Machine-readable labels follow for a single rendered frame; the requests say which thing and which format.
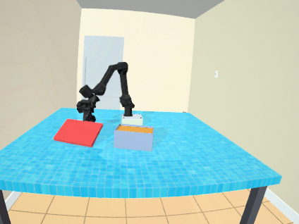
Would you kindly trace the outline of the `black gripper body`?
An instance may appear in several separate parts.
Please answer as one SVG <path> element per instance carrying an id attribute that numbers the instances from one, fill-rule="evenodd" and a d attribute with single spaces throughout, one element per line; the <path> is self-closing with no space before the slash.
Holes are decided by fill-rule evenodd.
<path id="1" fill-rule="evenodd" d="M 90 108 L 91 111 L 92 111 L 91 114 L 90 114 L 90 116 L 93 116 L 93 119 L 90 120 L 89 122 L 95 123 L 96 118 L 95 118 L 94 115 L 92 115 L 92 113 L 94 113 L 94 108 L 96 108 L 96 105 L 95 105 L 96 102 L 93 101 L 93 100 L 84 100 L 84 99 L 82 99 L 82 100 L 80 100 L 80 105 L 82 106 L 83 104 L 85 104 L 84 108 Z"/>

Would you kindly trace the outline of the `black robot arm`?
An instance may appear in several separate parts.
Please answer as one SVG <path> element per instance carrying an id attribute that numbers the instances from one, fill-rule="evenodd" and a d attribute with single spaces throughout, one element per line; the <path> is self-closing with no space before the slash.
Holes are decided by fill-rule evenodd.
<path id="1" fill-rule="evenodd" d="M 133 116 L 132 108 L 135 108 L 134 103 L 131 100 L 131 97 L 128 93 L 128 84 L 127 84 L 127 72 L 128 72 L 128 64 L 126 62 L 118 62 L 117 64 L 110 65 L 107 69 L 104 77 L 101 81 L 96 85 L 94 89 L 90 89 L 88 85 L 85 85 L 80 89 L 80 93 L 88 100 L 93 100 L 95 102 L 100 101 L 100 98 L 97 96 L 103 96 L 106 90 L 106 84 L 112 76 L 113 72 L 117 70 L 120 79 L 121 79 L 121 96 L 119 97 L 119 102 L 122 107 L 124 107 L 124 115 L 123 116 Z M 97 95 L 97 96 L 96 96 Z M 85 107 L 85 104 L 80 105 L 80 101 L 77 103 L 78 113 L 83 113 L 81 108 Z"/>

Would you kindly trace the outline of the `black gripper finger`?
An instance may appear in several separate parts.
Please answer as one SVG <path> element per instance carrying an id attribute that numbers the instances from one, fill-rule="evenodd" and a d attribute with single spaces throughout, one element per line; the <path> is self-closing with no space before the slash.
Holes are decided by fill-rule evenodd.
<path id="1" fill-rule="evenodd" d="M 89 122 L 92 119 L 93 119 L 93 116 L 88 116 L 88 118 L 86 119 L 86 121 Z"/>
<path id="2" fill-rule="evenodd" d="M 83 121 L 86 121 L 88 116 L 91 114 L 91 109 L 90 108 L 81 108 L 83 111 Z"/>

